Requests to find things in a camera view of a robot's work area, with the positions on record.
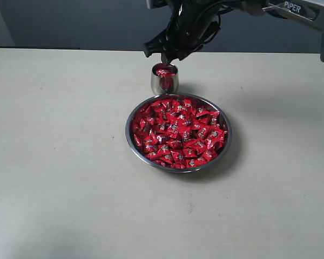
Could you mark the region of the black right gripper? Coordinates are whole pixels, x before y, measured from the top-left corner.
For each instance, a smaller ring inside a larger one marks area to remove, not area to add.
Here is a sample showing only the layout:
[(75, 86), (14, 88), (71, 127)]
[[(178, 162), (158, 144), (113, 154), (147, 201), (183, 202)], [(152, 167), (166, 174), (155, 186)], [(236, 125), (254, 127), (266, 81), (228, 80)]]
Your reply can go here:
[(143, 44), (145, 57), (161, 53), (161, 62), (171, 64), (199, 51), (220, 31), (221, 1), (182, 1), (165, 32)]

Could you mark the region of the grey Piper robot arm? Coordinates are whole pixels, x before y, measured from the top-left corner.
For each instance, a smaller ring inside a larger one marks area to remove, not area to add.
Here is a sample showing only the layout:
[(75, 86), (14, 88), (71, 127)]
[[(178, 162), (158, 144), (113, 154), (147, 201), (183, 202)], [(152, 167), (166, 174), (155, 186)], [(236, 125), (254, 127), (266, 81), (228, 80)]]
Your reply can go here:
[(324, 1), (147, 1), (146, 4), (149, 9), (168, 6), (171, 10), (166, 29), (144, 43), (145, 56), (159, 53), (163, 64), (183, 60), (199, 51), (219, 32), (221, 15), (233, 10), (252, 16), (267, 13), (321, 32), (320, 59), (324, 62)]

